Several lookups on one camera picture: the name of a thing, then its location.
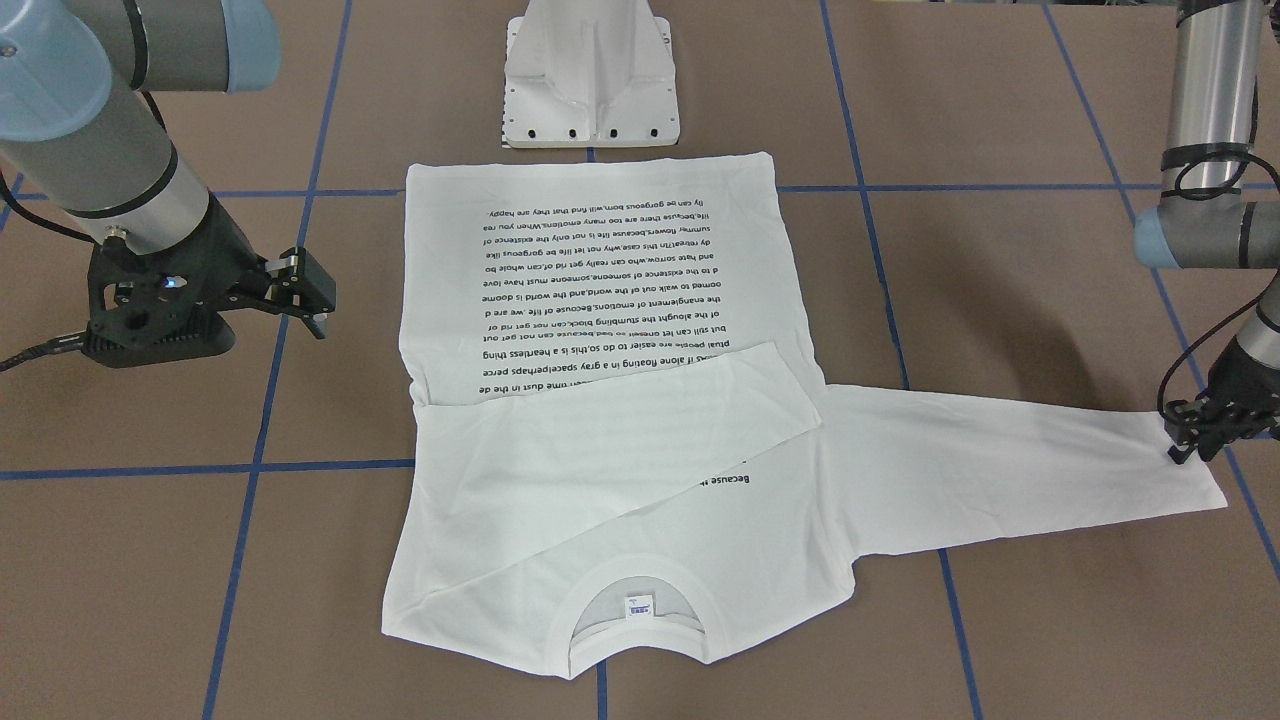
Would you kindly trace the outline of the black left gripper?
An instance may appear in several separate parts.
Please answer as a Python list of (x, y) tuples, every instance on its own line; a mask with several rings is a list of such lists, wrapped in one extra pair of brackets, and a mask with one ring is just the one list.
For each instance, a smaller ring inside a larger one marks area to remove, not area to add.
[(1193, 455), (1207, 462), (1222, 450), (1221, 427), (1258, 432), (1277, 427), (1277, 395), (1279, 370), (1240, 345), (1228, 345), (1210, 368), (1204, 398), (1174, 400), (1161, 407), (1171, 439), (1169, 457), (1176, 465)]

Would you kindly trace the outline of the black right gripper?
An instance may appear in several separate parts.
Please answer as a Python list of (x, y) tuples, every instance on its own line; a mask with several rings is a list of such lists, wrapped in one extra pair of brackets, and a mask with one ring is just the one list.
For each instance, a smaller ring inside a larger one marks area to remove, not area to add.
[(205, 307), (252, 307), (300, 319), (315, 340), (325, 340), (328, 313), (337, 309), (337, 283), (306, 249), (278, 259), (278, 284), (266, 259), (250, 246), (225, 208), (210, 196), (207, 211), (179, 243), (150, 256), (151, 270), (186, 284), (160, 290), (150, 300), (151, 323), (180, 323), (200, 301)]

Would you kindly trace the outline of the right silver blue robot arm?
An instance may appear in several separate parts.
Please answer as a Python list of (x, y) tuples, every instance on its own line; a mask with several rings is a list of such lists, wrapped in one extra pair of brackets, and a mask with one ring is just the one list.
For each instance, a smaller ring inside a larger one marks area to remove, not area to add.
[(262, 1), (3, 4), (3, 156), (93, 246), (93, 334), (147, 347), (252, 307), (324, 337), (334, 279), (302, 250), (259, 256), (145, 101), (260, 91), (280, 64)]

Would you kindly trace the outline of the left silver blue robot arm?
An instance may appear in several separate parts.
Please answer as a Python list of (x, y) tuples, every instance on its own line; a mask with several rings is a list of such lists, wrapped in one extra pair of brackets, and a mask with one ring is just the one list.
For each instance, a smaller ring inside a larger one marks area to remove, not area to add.
[[(1181, 1), (1158, 205), (1135, 223), (1134, 249), (1152, 269), (1277, 269), (1279, 208), (1243, 197), (1254, 151), (1261, 31), (1267, 1)], [(1277, 430), (1279, 283), (1238, 311), (1242, 327), (1189, 401), (1157, 398), (1174, 462), (1211, 460), (1236, 439)]]

